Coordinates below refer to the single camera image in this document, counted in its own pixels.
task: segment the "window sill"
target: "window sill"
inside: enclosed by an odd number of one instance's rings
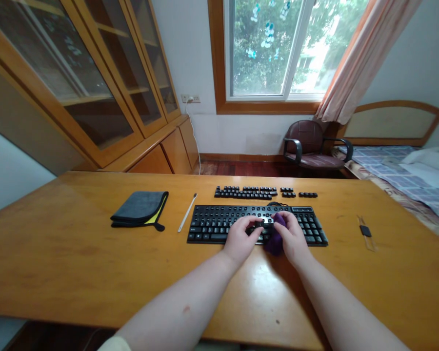
[[[218,115],[315,115],[320,101],[216,101]]]

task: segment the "pink curtain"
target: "pink curtain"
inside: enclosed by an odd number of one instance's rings
[[[421,0],[370,0],[316,119],[346,124]]]

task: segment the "checkered bedsheet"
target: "checkered bedsheet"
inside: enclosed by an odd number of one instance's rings
[[[346,152],[344,146],[339,149]],[[415,150],[411,146],[360,146],[355,147],[353,160],[370,173],[389,182],[411,199],[426,204],[439,216],[439,189],[430,186],[401,167],[390,165],[390,162],[401,163]]]

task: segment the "chair armrest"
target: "chair armrest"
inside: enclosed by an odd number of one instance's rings
[[[351,161],[351,159],[353,158],[353,144],[349,140],[326,138],[326,137],[324,137],[323,140],[341,141],[346,146],[346,158],[343,161],[345,163]]]
[[[301,163],[301,157],[302,157],[302,145],[301,142],[299,140],[296,139],[288,139],[288,138],[284,138],[284,147],[283,147],[283,156],[285,159],[294,162],[296,164],[300,164]],[[296,158],[293,159],[290,156],[286,156],[287,153],[287,149],[288,149],[288,142],[293,142],[296,145]]]

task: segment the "wooden drawer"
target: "wooden drawer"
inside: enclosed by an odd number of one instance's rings
[[[161,146],[158,145],[133,166],[129,173],[172,174],[172,171]]]
[[[189,157],[190,167],[194,168],[199,161],[199,152],[197,149],[197,142],[195,141],[194,137],[194,129],[192,128],[190,119],[181,124],[179,129],[180,133],[182,134],[182,139],[184,140],[187,156]]]
[[[164,154],[174,174],[190,174],[191,167],[179,128],[176,128],[161,142]]]

